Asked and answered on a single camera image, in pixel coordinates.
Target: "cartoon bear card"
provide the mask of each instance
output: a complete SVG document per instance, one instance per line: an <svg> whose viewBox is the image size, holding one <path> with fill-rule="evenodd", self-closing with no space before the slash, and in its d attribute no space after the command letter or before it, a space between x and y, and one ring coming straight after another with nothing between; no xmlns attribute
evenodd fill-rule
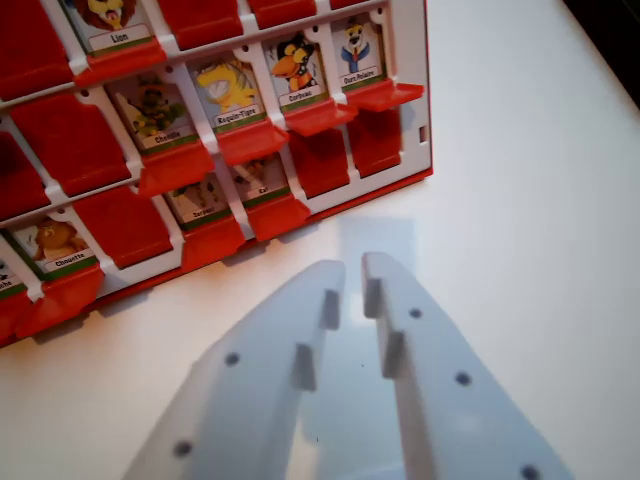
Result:
<svg viewBox="0 0 640 480"><path fill-rule="evenodd" d="M198 139L177 85L164 83L156 73L105 87L141 153L151 155Z"/></svg>
<svg viewBox="0 0 640 480"><path fill-rule="evenodd" d="M369 14L333 22L331 35L343 92L384 80L382 28L371 21Z"/></svg>
<svg viewBox="0 0 640 480"><path fill-rule="evenodd" d="M27 289L22 280L11 271L5 261L0 258L0 300Z"/></svg>
<svg viewBox="0 0 640 480"><path fill-rule="evenodd" d="M231 215L229 203L213 173L208 173L200 182L165 193L164 197L183 230Z"/></svg>
<svg viewBox="0 0 640 480"><path fill-rule="evenodd" d="M236 165L232 167L231 175L245 208L255 207L291 191L277 153Z"/></svg>
<svg viewBox="0 0 640 480"><path fill-rule="evenodd" d="M55 280L98 262L69 222L44 217L2 234L41 280Z"/></svg>
<svg viewBox="0 0 640 480"><path fill-rule="evenodd" d="M98 57L153 37L139 0L59 0L84 50Z"/></svg>
<svg viewBox="0 0 640 480"><path fill-rule="evenodd" d="M329 97L319 45L309 42L302 32L277 37L263 45L283 112Z"/></svg>
<svg viewBox="0 0 640 480"><path fill-rule="evenodd" d="M227 132L267 116L251 65L233 53L189 62L187 69L214 132Z"/></svg>

